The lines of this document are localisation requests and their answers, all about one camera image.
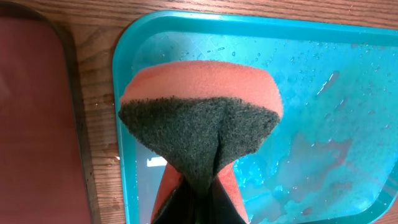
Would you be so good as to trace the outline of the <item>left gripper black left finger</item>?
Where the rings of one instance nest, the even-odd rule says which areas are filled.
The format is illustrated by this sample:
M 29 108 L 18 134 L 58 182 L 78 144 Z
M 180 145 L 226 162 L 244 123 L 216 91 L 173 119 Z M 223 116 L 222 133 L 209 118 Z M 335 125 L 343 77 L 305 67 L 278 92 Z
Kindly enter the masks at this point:
M 195 193 L 182 179 L 158 209 L 152 224 L 194 224 Z

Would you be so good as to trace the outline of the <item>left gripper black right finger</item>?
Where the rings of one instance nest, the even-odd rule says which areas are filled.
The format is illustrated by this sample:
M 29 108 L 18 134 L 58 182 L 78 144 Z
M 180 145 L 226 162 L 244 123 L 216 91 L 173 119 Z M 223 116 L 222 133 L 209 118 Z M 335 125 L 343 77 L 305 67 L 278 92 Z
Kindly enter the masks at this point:
M 195 202 L 195 224 L 245 224 L 219 179 Z

